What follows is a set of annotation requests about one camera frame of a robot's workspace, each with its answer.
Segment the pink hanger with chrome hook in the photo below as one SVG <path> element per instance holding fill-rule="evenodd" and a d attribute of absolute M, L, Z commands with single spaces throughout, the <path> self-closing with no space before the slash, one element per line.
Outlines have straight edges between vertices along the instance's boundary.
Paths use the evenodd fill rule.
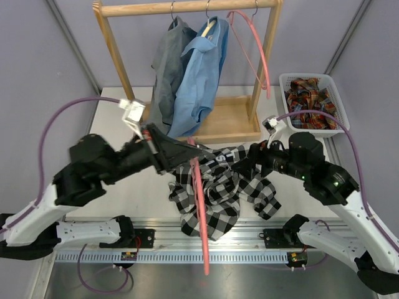
<path fill-rule="evenodd" d="M 209 275 L 210 262 L 209 262 L 209 245 L 208 245 L 208 230 L 206 221 L 206 209 L 205 200 L 203 192 L 203 184 L 201 180 L 201 171 L 198 158 L 193 158 L 190 160 L 191 165 L 191 176 L 193 182 L 193 190 L 196 204 L 197 220 L 199 224 L 199 234 L 202 243 L 202 253 L 203 253 L 203 266 L 204 274 Z"/>

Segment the black white checkered shirt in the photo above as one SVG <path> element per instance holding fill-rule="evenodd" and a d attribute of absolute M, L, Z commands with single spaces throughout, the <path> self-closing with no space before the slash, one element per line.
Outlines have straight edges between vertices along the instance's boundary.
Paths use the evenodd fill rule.
<path fill-rule="evenodd" d="M 207 235 L 218 240 L 229 232 L 240 216 L 240 201 L 252 204 L 256 214 L 269 220 L 280 208 L 275 198 L 276 189 L 260 170 L 247 179 L 233 171 L 231 166 L 245 158 L 249 147 L 224 147 L 211 149 L 204 147 L 204 155 L 198 158 L 204 192 Z M 183 163 L 171 172 L 175 180 L 169 183 L 169 201 L 174 202 L 180 213 L 182 233 L 190 237 L 200 235 L 195 191 L 193 189 L 192 168 L 189 162 Z"/>

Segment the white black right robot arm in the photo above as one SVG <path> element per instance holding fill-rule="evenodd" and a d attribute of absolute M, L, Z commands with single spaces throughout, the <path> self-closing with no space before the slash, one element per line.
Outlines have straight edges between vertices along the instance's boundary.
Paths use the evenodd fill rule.
<path fill-rule="evenodd" d="M 294 133 L 287 149 L 265 142 L 253 144 L 232 169 L 251 179 L 258 166 L 262 176 L 276 171 L 301 180 L 305 191 L 338 215 L 358 239 L 346 240 L 296 214 L 283 227 L 288 246 L 319 249 L 354 270 L 372 291 L 398 293 L 398 254 L 367 215 L 357 182 L 344 168 L 325 160 L 321 142 L 310 133 Z"/>

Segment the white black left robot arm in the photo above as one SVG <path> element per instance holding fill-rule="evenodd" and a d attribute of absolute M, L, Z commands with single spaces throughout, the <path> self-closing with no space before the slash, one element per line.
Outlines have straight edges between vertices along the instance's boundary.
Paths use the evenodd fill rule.
<path fill-rule="evenodd" d="M 81 138 L 69 150 L 70 163 L 59 171 L 41 193 L 17 214 L 1 214 L 1 257 L 14 260 L 41 259 L 63 247 L 85 244 L 101 248 L 127 248 L 135 229 L 127 216 L 104 222 L 68 223 L 61 218 L 105 195 L 112 185 L 153 167 L 164 174 L 202 154 L 202 150 L 164 135 L 155 125 L 142 130 L 116 151 L 97 134 Z"/>

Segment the red plaid shirt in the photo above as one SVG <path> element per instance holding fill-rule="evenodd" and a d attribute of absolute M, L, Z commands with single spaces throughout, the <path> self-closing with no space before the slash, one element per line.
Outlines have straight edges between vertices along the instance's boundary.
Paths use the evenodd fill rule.
<path fill-rule="evenodd" d="M 284 93 L 288 112 L 300 110 L 318 110 L 328 113 L 334 118 L 337 109 L 330 99 L 326 88 L 319 88 L 317 78 L 296 78 L 291 82 L 291 87 Z M 304 113 L 291 116 L 294 128 L 306 130 L 336 130 L 337 124 L 330 118 L 320 114 Z"/>

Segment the blue shirt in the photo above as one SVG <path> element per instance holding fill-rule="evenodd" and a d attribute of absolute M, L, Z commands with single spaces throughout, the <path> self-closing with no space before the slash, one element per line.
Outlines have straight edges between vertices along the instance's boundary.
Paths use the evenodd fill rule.
<path fill-rule="evenodd" d="M 190 59 L 176 93 L 169 137 L 193 135 L 213 111 L 226 59 L 229 24 L 217 16 L 211 19 L 215 19 L 216 24 L 208 35 L 201 37 L 205 23 L 181 54 L 182 58 Z"/>

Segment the grey shirt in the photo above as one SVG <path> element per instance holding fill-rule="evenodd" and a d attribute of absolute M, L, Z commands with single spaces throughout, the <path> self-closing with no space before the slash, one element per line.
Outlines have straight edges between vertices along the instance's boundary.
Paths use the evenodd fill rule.
<path fill-rule="evenodd" d="M 164 134 L 171 128 L 176 92 L 190 59 L 182 58 L 181 54 L 196 35 L 185 21 L 175 17 L 159 42 L 151 65 L 156 78 L 147 122 L 156 125 Z"/>

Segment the wooden hanger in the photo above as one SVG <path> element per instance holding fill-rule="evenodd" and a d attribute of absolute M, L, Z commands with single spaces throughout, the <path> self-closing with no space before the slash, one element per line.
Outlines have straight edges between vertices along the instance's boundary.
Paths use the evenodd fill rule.
<path fill-rule="evenodd" d="M 206 37 L 208 35 L 209 31 L 212 29 L 212 27 L 216 24 L 216 20 L 215 19 L 211 19 L 208 16 L 209 3 L 210 3 L 210 0 L 207 0 L 206 9 L 205 9 L 205 13 L 206 13 L 206 17 L 207 17 L 207 23 L 206 23 L 206 27 L 203 29 L 203 31 L 201 33 L 201 37 Z"/>

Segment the empty pink hanger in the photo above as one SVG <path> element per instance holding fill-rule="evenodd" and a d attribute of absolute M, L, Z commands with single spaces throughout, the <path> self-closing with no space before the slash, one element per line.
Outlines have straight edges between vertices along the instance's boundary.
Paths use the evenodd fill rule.
<path fill-rule="evenodd" d="M 266 62 L 266 56 L 265 56 L 265 53 L 264 53 L 262 45 L 261 45 L 259 34 L 258 34 L 258 32 L 257 32 L 257 30 L 255 28 L 254 23 L 253 23 L 254 16 L 257 14 L 257 11 L 259 9 L 258 1 L 255 1 L 255 5 L 256 5 L 256 11 L 251 16 L 251 18 L 248 18 L 248 16 L 245 13 L 243 13 L 241 10 L 237 10 L 237 9 L 230 10 L 228 12 L 228 14 L 227 14 L 227 18 L 229 20 L 230 28 L 232 29 L 233 34 L 236 37 L 236 40 L 238 41 L 239 46 L 240 46 L 243 54 L 245 55 L 246 60 L 247 60 L 247 62 L 249 64 L 250 68 L 252 69 L 252 71 L 253 71 L 253 73 L 255 75 L 256 82 L 260 85 L 262 90 L 266 91 L 266 98 L 270 99 L 270 97 L 271 97 L 271 83 L 270 83 L 270 78 L 269 78 L 269 70 L 268 70 L 268 66 L 267 66 L 267 62 Z M 255 44 L 257 46 L 259 55 L 260 55 L 261 70 L 264 71 L 264 78 L 263 79 L 260 79 L 260 75 L 257 74 L 257 71 L 255 70 L 255 68 L 254 68 L 254 66 L 253 66 L 253 64 L 251 62 L 251 59 L 249 58 L 248 53 L 246 52 L 246 49 L 244 48 L 243 43 L 241 42 L 241 40 L 240 40 L 240 38 L 239 38 L 235 28 L 234 28 L 234 17 L 235 17 L 236 14 L 240 15 L 246 21 L 246 24 L 248 25 L 249 29 L 251 30 L 252 36 L 254 37 L 254 41 L 255 41 Z"/>

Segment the wooden clothes rack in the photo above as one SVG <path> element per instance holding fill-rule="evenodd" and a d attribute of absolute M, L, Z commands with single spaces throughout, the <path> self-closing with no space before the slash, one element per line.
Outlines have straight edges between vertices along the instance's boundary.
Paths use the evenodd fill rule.
<path fill-rule="evenodd" d="M 201 12 L 206 9 L 207 1 L 183 1 L 173 4 L 167 2 L 150 4 L 126 4 L 104 6 L 101 1 L 95 1 L 92 9 L 102 31 L 108 51 L 122 83 L 124 92 L 129 100 L 134 99 L 132 86 L 125 70 L 120 52 L 117 47 L 108 19 L 122 16 L 146 16 L 168 14 L 172 12 Z M 259 8 L 270 10 L 267 22 L 266 35 L 261 41 L 268 63 L 274 43 L 279 17 L 282 10 L 282 1 L 258 1 Z M 208 11 L 230 11 L 256 8 L 255 1 L 210 1 Z M 260 79 L 264 78 L 261 70 L 261 61 L 256 70 Z M 257 141 L 261 137 L 261 129 L 257 117 L 257 104 L 261 95 L 261 87 L 256 82 L 252 95 L 218 97 L 215 108 L 204 124 L 194 135 L 195 141 L 204 144 L 239 143 Z"/>

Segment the white plastic basket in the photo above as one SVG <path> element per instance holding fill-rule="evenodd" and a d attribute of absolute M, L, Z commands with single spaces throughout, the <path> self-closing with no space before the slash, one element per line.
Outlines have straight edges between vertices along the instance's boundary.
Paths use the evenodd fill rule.
<path fill-rule="evenodd" d="M 341 97 L 339 95 L 337 86 L 329 75 L 325 74 L 312 74 L 312 73 L 284 73 L 279 76 L 279 83 L 280 83 L 280 88 L 281 88 L 281 94 L 282 94 L 282 102 L 283 102 L 283 107 L 285 109 L 286 113 L 288 112 L 287 109 L 287 102 L 286 102 L 286 97 L 284 93 L 288 91 L 291 87 L 291 82 L 296 79 L 296 78 L 317 78 L 319 79 L 319 88 L 323 89 L 326 88 L 329 92 L 330 99 L 332 103 L 335 105 L 337 112 L 336 112 L 336 119 L 346 128 L 350 128 L 349 121 L 347 118 L 347 114 L 344 109 L 344 105 L 342 103 Z M 298 129 L 294 128 L 291 123 L 291 118 L 289 117 L 287 119 L 287 124 L 290 129 L 292 129 L 295 132 L 309 132 L 314 134 L 315 136 L 322 137 L 322 138 L 328 138 L 332 137 L 338 133 L 342 133 L 343 129 L 337 125 L 336 130 L 306 130 L 306 129 Z"/>

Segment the aluminium mounting rail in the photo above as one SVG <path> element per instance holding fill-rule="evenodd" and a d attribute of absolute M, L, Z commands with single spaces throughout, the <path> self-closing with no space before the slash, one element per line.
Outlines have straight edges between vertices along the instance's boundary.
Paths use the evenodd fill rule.
<path fill-rule="evenodd" d="M 166 219 L 130 219 L 118 216 L 101 222 L 57 221 L 46 230 L 46 237 L 56 249 L 81 247 L 92 244 L 101 248 L 127 249 L 135 238 L 135 229 L 155 229 L 152 249 L 169 251 L 200 251 L 200 237 L 190 237 L 181 231 L 180 223 Z M 211 252 L 253 251 L 266 249 L 258 237 L 263 229 L 285 229 L 297 234 L 299 240 L 317 250 L 334 254 L 374 254 L 382 250 L 383 239 L 370 219 L 356 214 L 354 219 L 344 223 L 331 219 L 321 227 L 319 222 L 296 215 L 290 220 L 256 221 L 241 219 L 218 240 L 209 240 Z"/>

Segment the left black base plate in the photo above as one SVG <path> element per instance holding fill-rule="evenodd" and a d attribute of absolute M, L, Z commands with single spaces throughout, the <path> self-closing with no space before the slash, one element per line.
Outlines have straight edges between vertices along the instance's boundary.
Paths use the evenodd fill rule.
<path fill-rule="evenodd" d="M 137 244 L 139 244 L 140 249 L 152 249 L 155 241 L 155 232 L 155 229 L 135 229 L 135 238 L 128 244 L 127 248 L 135 249 Z"/>

